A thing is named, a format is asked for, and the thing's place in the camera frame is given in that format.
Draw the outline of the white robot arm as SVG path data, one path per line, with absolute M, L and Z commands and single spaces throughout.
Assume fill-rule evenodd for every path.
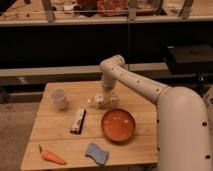
M 213 171 L 205 103 L 192 89 L 171 87 L 124 68 L 120 55 L 100 63 L 102 87 L 119 81 L 156 106 L 158 171 Z

